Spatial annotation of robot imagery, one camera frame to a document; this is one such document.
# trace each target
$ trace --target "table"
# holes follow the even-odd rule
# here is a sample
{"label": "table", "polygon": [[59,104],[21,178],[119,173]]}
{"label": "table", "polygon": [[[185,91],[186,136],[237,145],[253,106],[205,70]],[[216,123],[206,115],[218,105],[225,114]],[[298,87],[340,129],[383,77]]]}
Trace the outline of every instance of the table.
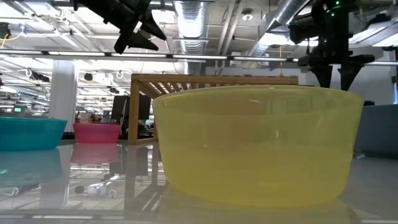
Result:
{"label": "table", "polygon": [[[345,191],[332,202],[306,208],[258,209],[208,202],[173,188],[164,175],[157,143],[110,144],[110,149],[119,150],[120,165],[113,166],[71,163],[76,147],[67,144],[38,152],[39,157],[30,155],[32,167],[52,164],[52,170],[34,175],[13,176],[17,163],[2,167],[2,181],[16,178],[20,181],[16,187],[22,190],[28,180],[31,189],[25,187],[17,193],[15,187],[1,188],[0,183],[0,223],[398,223],[397,160],[354,159]],[[98,145],[85,147],[95,151]],[[23,152],[15,153],[11,160],[23,157]],[[35,178],[40,185],[31,185]]]}

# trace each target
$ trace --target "ductwork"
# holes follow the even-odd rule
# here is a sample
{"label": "ductwork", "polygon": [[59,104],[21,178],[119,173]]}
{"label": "ductwork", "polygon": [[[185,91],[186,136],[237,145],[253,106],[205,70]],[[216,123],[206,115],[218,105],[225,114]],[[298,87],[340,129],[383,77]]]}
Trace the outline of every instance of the ductwork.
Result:
{"label": "ductwork", "polygon": [[309,0],[281,0],[277,10],[268,14],[263,19],[263,24],[261,24],[262,27],[259,28],[260,31],[263,29],[263,33],[259,41],[254,44],[254,47],[246,55],[252,57],[261,57],[264,55],[269,47],[264,44],[264,42],[270,41],[270,34],[267,32],[290,22],[308,2]]}
{"label": "ductwork", "polygon": [[[202,38],[205,34],[207,3],[198,1],[175,1],[178,14],[177,24],[180,37]],[[205,52],[205,43],[197,40],[180,41],[184,54],[201,55]],[[201,63],[185,62],[185,74],[200,74]]]}
{"label": "ductwork", "polygon": [[285,25],[303,8],[309,0],[281,0],[276,10],[275,19],[271,22],[270,29]]}

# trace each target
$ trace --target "wooden dish rack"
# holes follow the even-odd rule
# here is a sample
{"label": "wooden dish rack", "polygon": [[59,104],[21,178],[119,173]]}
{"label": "wooden dish rack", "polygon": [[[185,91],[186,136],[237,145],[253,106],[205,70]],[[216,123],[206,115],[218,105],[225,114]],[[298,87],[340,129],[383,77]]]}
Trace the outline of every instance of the wooden dish rack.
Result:
{"label": "wooden dish rack", "polygon": [[155,99],[159,96],[185,90],[198,88],[212,88],[231,85],[298,85],[299,78],[291,77],[257,77],[250,75],[158,75],[158,74],[133,74],[131,75],[131,94],[129,110],[129,136],[130,145],[157,142],[156,127],[154,137],[150,139],[137,139],[138,136],[138,111],[139,93]]}

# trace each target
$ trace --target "pillar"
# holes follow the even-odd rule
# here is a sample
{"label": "pillar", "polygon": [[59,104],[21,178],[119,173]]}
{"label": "pillar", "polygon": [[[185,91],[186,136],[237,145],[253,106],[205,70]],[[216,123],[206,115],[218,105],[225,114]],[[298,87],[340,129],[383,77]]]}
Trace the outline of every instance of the pillar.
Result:
{"label": "pillar", "polygon": [[67,120],[65,132],[73,132],[79,68],[71,60],[54,60],[49,116]]}

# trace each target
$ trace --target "ceiling pipe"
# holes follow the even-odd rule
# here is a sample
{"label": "ceiling pipe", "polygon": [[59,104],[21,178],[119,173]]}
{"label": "ceiling pipe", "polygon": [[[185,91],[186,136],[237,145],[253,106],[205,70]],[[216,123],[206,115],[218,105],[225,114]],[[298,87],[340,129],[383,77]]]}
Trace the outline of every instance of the ceiling pipe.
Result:
{"label": "ceiling pipe", "polygon": [[[7,57],[27,57],[27,58],[50,58],[55,60],[117,60],[117,61],[162,61],[173,62],[173,60],[227,60],[240,62],[284,62],[295,63],[297,58],[282,57],[245,57],[245,56],[225,56],[225,55],[183,55],[183,54],[145,54],[145,53],[126,53],[119,55],[112,52],[59,52],[61,54],[49,54],[38,50],[0,50],[0,55]],[[398,62],[376,61],[365,64],[365,66],[398,66]]]}
{"label": "ceiling pipe", "polygon": [[[234,18],[234,20],[232,22],[231,28],[230,28],[230,30],[228,32],[228,37],[227,37],[226,42],[224,44],[222,55],[226,55],[227,52],[228,52],[229,45],[231,44],[232,37],[233,37],[233,35],[235,33],[235,29],[236,29],[236,26],[238,24],[240,15],[242,14],[242,11],[243,11],[243,0],[240,0],[240,2],[238,3],[238,8],[237,8],[236,13],[235,13],[235,18]],[[221,72],[223,71],[224,68],[225,68],[225,61],[223,61],[223,66],[218,71],[215,71],[215,73],[217,75],[221,74]]]}
{"label": "ceiling pipe", "polygon": [[[229,23],[231,22],[234,8],[235,8],[235,1],[232,0],[228,6],[228,14],[227,14],[225,22],[224,22],[223,30],[221,31],[220,41],[218,41],[217,52],[216,52],[217,55],[219,55],[221,53],[221,48],[223,47],[225,35],[228,30]],[[218,60],[216,61],[216,64],[215,64],[215,70],[217,71],[217,69],[218,69]]]}
{"label": "ceiling pipe", "polygon": [[[281,25],[286,25],[290,22],[293,17],[299,13],[299,11],[307,5],[310,0],[281,0],[278,4],[278,8],[273,12],[273,17],[265,17],[265,33],[259,38],[259,40],[254,44],[253,48],[246,54],[250,57],[262,57],[269,45],[264,44],[268,39],[266,37],[267,32]],[[243,63],[241,66],[245,69],[249,69],[252,62]]]}
{"label": "ceiling pipe", "polygon": [[[32,1],[32,2],[47,2],[46,0],[27,0],[27,1]],[[55,7],[73,7],[70,1],[52,1],[52,6]],[[164,1],[158,1],[158,0],[152,0],[149,3],[149,9],[152,10],[166,10],[166,11],[174,11],[174,5],[173,1],[171,0],[164,0]]]}
{"label": "ceiling pipe", "polygon": [[[178,15],[177,24],[180,37],[204,38],[207,3],[198,1],[175,1],[175,10]],[[205,43],[203,41],[180,41],[184,54],[203,55]],[[201,63],[185,62],[185,74],[198,75],[201,72]]]}

